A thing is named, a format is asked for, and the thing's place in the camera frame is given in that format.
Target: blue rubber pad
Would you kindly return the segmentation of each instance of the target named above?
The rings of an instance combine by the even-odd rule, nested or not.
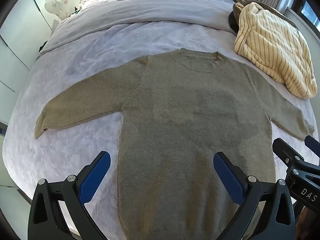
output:
[[[320,157],[320,143],[314,139],[313,137],[311,137],[310,135],[308,135],[305,139],[304,139],[304,144],[311,150],[313,151],[318,157]]]
[[[95,167],[91,170],[87,178],[79,188],[79,201],[82,205],[92,200],[96,193],[102,179],[106,175],[111,165],[111,158],[109,153],[105,153]]]
[[[241,205],[244,202],[245,190],[219,154],[214,155],[213,166],[232,201]]]

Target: bed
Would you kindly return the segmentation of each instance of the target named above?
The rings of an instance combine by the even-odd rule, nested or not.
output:
[[[108,239],[126,239],[117,215],[117,155],[123,123],[120,112],[65,130],[48,129],[37,140],[38,116],[56,95],[106,68],[120,66],[144,55],[175,49],[215,52],[258,71],[279,93],[298,107],[315,128],[309,100],[302,100],[234,52],[236,34],[228,24],[232,4],[226,0],[90,0],[81,12],[57,27],[30,70],[6,133],[3,158],[18,187],[33,197],[39,179],[64,180],[79,171],[101,150],[110,153],[111,165],[86,208]],[[272,139],[282,138],[305,160],[319,159],[300,141],[272,123]],[[276,179],[286,166],[274,155]],[[76,230],[62,206],[66,221]]]

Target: sweater's right sleeve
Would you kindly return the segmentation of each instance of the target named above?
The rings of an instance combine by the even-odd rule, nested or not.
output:
[[[105,69],[57,95],[36,121],[35,138],[48,128],[66,129],[121,111],[137,91],[147,62],[143,56]]]
[[[302,111],[284,98],[258,71],[249,66],[247,70],[258,100],[271,121],[301,141],[307,135],[312,136],[315,129],[304,119]]]

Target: striped blanket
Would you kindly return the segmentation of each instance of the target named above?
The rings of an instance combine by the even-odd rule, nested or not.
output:
[[[249,59],[298,98],[317,93],[311,55],[300,31],[252,2],[241,9],[235,52]]]

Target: silver screw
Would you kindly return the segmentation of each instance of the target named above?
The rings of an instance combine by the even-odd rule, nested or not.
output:
[[[38,184],[43,185],[45,183],[45,179],[39,179]]]
[[[282,186],[284,186],[284,185],[285,185],[285,181],[284,181],[283,179],[280,179],[280,180],[279,180],[279,184],[282,185]]]
[[[256,182],[256,181],[257,181],[257,178],[256,178],[255,176],[249,176],[249,177],[248,177],[248,180],[249,180],[250,182]]]
[[[72,181],[75,181],[75,179],[76,179],[75,175],[70,175],[67,180],[72,182]]]

